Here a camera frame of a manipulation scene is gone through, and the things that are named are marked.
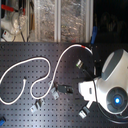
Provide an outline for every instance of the blue light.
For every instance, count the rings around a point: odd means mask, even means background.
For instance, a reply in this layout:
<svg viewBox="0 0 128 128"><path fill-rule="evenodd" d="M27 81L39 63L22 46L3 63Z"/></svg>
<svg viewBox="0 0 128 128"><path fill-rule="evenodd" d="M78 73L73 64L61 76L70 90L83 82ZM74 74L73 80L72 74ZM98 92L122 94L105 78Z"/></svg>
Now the blue light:
<svg viewBox="0 0 128 128"><path fill-rule="evenodd" d="M120 99L119 98L115 98L115 103L119 104L120 103Z"/></svg>

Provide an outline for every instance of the white plastic casing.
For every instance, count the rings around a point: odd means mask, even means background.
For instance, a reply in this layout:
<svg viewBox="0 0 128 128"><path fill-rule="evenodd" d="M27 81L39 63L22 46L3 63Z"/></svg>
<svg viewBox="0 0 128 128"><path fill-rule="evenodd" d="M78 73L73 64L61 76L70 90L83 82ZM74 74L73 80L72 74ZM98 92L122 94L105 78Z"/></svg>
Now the white plastic casing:
<svg viewBox="0 0 128 128"><path fill-rule="evenodd" d="M110 54L110 56L106 60L102 72L104 72L107 68L109 62L113 58L113 55L114 53ZM121 114L127 106L120 113L113 113L107 108L106 98L108 92L115 87L123 88L128 94L128 53L123 50L123 54L121 56L120 61L117 63L112 72L108 75L107 79L103 80L102 78L97 78L95 80L95 83L97 100L101 104L101 106L111 114ZM84 100L96 101L93 81L81 82L79 83L78 87L80 94L84 97Z"/></svg>

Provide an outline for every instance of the white cable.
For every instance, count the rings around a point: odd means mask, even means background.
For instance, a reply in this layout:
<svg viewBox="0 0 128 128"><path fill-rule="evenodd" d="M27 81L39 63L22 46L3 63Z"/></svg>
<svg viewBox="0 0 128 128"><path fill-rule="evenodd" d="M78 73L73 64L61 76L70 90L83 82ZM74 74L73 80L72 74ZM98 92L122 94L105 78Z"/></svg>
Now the white cable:
<svg viewBox="0 0 128 128"><path fill-rule="evenodd" d="M1 101L3 104L5 104L5 105L14 104L14 103L21 97L21 95L23 94L24 88L25 88L25 84L26 84L26 79L23 79L23 88L22 88L22 91L21 91L21 93L19 94L19 96L18 96L14 101L12 101L12 102L10 102L10 103L7 103L7 102L3 101L3 100L1 99L1 97L0 97L0 101Z"/></svg>
<svg viewBox="0 0 128 128"><path fill-rule="evenodd" d="M35 96L32 94L32 88L33 88L33 86L34 86L36 83L38 83L38 82L40 82L40 81L46 79L46 78L49 76L49 74L50 74L50 71L51 71L50 62L49 62L48 59L46 59L46 58L44 58L44 57L35 57L35 58L28 59L28 60L19 62L19 63L15 64L15 65L11 66L11 67L10 67L9 69L7 69L7 70L5 71L5 73L2 75L2 77L1 77L1 79L0 79L0 84L2 83L2 80L3 80L3 78L5 77L5 75L6 75L12 68L14 68L14 67L16 67L16 66L18 66L18 65L21 65L21 64L24 64L24 63L33 61L33 60L39 60L39 59L40 59L40 60L45 60L45 61L48 63L48 66L49 66L48 73L47 73L47 75L46 75L45 77L43 77L43 78L41 78L41 79L38 79L38 80L36 80L35 82L33 82L33 84L32 84L31 87L30 87L30 94L31 94L31 96L32 96L34 99L42 99L42 98L46 97L46 96L48 95L48 93L50 92L51 87L52 87L52 85L53 85L53 82L54 82L54 79L55 79L55 75L56 75L56 71L57 71L57 68L58 68L58 66L59 66L59 63L60 63L61 58L63 57L63 55L64 55L69 49L71 49L71 48L73 48L73 47L82 47L82 48L85 48L85 49L87 49L87 50L92 54L92 51L91 51L89 48L84 47L84 46L82 46L82 45L80 45L80 44L74 44L74 45L69 46L67 49L65 49L65 50L63 51L63 53L60 55L60 57L59 57L59 60L58 60L58 62L57 62L57 65L56 65L55 70L54 70L54 73L53 73L53 78L52 78L52 80L51 80L51 84L50 84L50 86L49 86L47 92L46 92L43 96L35 97ZM23 83L22 91L21 91L21 93L19 94L19 96L18 96L14 101L12 101L12 102L10 102L10 103L7 103L7 102L4 102L4 101L1 99L1 97L0 97L0 101L1 101L3 104L5 104L5 105L14 104L14 103L21 97L21 95L22 95L22 93L23 93L23 91L24 91L26 80L24 79L23 81L24 81L24 83Z"/></svg>
<svg viewBox="0 0 128 128"><path fill-rule="evenodd" d="M5 77L5 75L6 75L11 69L13 69L14 67L16 67L16 66L18 66L18 65L21 65L21 64L24 64L24 63L33 61L33 60L45 60L45 61L48 63L48 66L49 66L49 70L48 70L47 75L46 75L45 77L39 79L39 80L36 80L36 81L34 82L34 84L37 83L37 82L39 82L39 81L42 81L42 80L46 79L46 78L49 76L50 71L51 71L50 62L49 62L48 59L46 59L46 58L44 58L44 57L35 57L35 58L31 58L31 59L28 59L28 60L19 62L19 63L17 63L17 64L14 64L14 65L11 66L9 69L7 69L7 70L4 72L4 74L2 75L1 79L0 79L0 84L2 83L2 80L3 80L3 78ZM3 104L5 104L5 105L14 104L14 103L21 97L21 95L23 94L24 88L25 88L25 84L26 84L26 79L23 79L23 88L22 88L22 91L21 91L21 93L19 94L19 96L18 96L14 101L12 101L12 102L10 102L10 103L7 103L7 102L4 102L4 101L1 99L1 97L0 97L0 101L1 101Z"/></svg>

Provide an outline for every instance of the black pegboard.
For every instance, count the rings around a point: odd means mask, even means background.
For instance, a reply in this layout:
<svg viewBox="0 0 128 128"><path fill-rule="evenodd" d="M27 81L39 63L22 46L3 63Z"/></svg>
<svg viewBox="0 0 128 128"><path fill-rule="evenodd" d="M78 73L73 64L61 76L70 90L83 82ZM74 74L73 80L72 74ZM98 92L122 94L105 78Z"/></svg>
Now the black pegboard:
<svg viewBox="0 0 128 128"><path fill-rule="evenodd" d="M60 54L71 44L56 43L1 43L0 45L0 76L11 65L28 58L43 56L49 59L52 71L50 76L34 86L34 95L43 95L48 89L48 82L52 79L55 65ZM97 44L102 59L102 65L107 56L114 50L124 48L127 44ZM5 101L15 99L22 89L22 80L27 78L25 91L21 98L13 105L6 106L0 103L0 116L6 118L3 128L126 128L127 125L116 125L107 121L99 111L97 104L91 106L91 113L84 120L78 115L79 110L86 104L78 92L78 78L88 77L75 67L78 58L82 59L93 71L92 57L82 48L72 48L62 58L57 70L55 82L71 85L73 95L59 93L59 99L54 100L51 93L45 98L45 105L32 114L29 110L35 103L30 95L30 86L36 79L44 76L48 71L45 61L32 61L14 68L4 78L0 86L0 96Z"/></svg>

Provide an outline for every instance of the white robot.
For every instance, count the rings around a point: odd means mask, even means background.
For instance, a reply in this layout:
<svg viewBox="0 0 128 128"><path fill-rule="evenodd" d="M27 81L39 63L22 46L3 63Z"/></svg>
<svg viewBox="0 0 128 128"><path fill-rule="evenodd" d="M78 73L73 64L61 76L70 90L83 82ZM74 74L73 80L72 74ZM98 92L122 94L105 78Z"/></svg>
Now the white robot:
<svg viewBox="0 0 128 128"><path fill-rule="evenodd" d="M123 49L111 53L101 78L80 82L78 88L84 100L89 101L87 109L94 101L110 114L121 115L128 106L128 53Z"/></svg>

